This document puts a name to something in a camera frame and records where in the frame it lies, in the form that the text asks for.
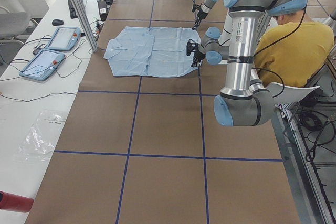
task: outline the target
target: metal frame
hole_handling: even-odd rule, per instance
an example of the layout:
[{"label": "metal frame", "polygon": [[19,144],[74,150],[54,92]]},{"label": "metal frame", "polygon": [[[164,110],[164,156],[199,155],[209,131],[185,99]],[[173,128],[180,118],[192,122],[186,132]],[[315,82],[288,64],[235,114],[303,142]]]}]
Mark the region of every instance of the metal frame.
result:
[{"label": "metal frame", "polygon": [[76,14],[78,16],[79,22],[91,46],[92,52],[96,52],[98,49],[98,44],[96,42],[95,37],[93,36],[88,18],[86,17],[84,5],[80,0],[71,0],[71,2],[76,10]]},{"label": "metal frame", "polygon": [[[284,114],[286,115],[287,118],[292,117],[292,113],[289,110],[284,110]],[[329,213],[329,211],[327,210],[328,206],[327,206],[327,203],[324,199],[323,193],[321,191],[319,181],[318,181],[318,179],[315,175],[315,171],[314,171],[313,167],[311,166],[311,164],[306,162],[306,160],[304,159],[305,158],[304,156],[306,154],[305,153],[306,148],[305,148],[305,146],[302,142],[303,140],[302,140],[301,135],[299,133],[299,129],[298,129],[298,127],[297,127],[297,125],[294,121],[291,121],[289,125],[290,125],[291,131],[294,135],[295,143],[296,143],[296,145],[298,147],[298,150],[300,152],[300,156],[301,156],[304,168],[305,168],[306,173],[309,177],[310,185],[313,189],[315,198],[318,202],[320,212],[321,212],[321,214],[323,216],[323,219],[324,219],[324,223],[325,224],[334,224],[333,218],[332,218],[331,214]]]}]

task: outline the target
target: gray chair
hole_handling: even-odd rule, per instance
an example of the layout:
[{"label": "gray chair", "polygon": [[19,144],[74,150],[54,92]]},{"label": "gray chair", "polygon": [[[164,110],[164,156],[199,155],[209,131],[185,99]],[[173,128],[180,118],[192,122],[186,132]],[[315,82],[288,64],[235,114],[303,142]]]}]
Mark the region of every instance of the gray chair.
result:
[{"label": "gray chair", "polygon": [[16,37],[23,34],[29,25],[29,21],[30,15],[28,13],[0,14],[0,44],[17,42],[23,45],[23,42]]}]

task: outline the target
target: person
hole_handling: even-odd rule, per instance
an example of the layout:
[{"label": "person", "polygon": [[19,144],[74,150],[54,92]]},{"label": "person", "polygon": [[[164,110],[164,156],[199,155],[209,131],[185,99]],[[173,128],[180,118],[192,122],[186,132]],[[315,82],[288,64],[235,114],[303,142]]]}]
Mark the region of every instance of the person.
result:
[{"label": "person", "polygon": [[[262,50],[276,40],[293,32],[287,38]],[[333,30],[321,22],[314,22],[304,10],[274,17],[278,26],[267,31],[261,38],[255,54],[255,66],[279,74],[285,85],[303,87],[324,64],[334,45]],[[281,83],[273,73],[258,70],[264,86],[271,82]]]}]

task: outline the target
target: plastic bag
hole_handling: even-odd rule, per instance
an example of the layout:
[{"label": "plastic bag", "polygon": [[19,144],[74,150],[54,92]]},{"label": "plastic bag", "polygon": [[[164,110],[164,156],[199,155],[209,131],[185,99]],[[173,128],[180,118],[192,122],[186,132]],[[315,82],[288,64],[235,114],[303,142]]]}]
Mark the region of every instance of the plastic bag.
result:
[{"label": "plastic bag", "polygon": [[64,111],[42,110],[30,127],[26,139],[14,153],[14,160],[50,161],[67,116],[68,113]]}]

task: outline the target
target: metal pole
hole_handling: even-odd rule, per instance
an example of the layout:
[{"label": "metal pole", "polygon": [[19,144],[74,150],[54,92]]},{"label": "metal pole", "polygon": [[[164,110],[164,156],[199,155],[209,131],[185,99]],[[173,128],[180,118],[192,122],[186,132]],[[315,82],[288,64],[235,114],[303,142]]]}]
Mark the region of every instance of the metal pole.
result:
[{"label": "metal pole", "polygon": [[88,18],[86,17],[84,5],[81,2],[81,0],[71,0],[71,2],[76,10],[76,14],[78,16],[79,22],[91,46],[92,52],[96,52],[98,49],[98,45],[97,45],[95,37],[93,36]]}]

